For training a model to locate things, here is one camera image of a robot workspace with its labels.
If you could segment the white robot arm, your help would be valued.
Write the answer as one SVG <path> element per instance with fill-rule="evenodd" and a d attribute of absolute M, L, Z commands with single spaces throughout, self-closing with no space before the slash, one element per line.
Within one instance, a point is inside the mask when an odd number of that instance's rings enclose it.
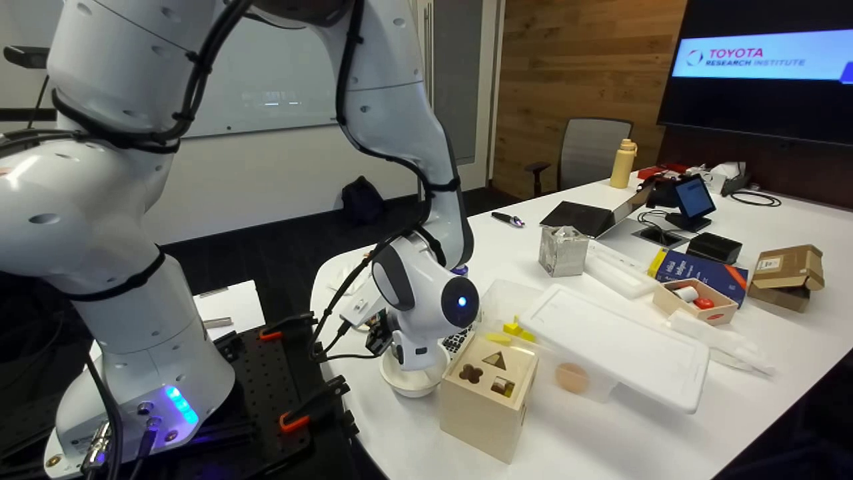
<path fill-rule="evenodd" d="M 248 16 L 310 29 L 334 64 L 350 144 L 424 185 L 424 215 L 371 256 L 399 364 L 438 364 L 440 340 L 476 317 L 476 287 L 459 271 L 471 228 L 414 0 L 62 0 L 46 61 L 55 120 L 6 132 L 0 156 L 0 269 L 55 287 L 96 344 L 47 428 L 47 480 L 171 452 L 236 387 L 154 217 L 218 53 Z"/>

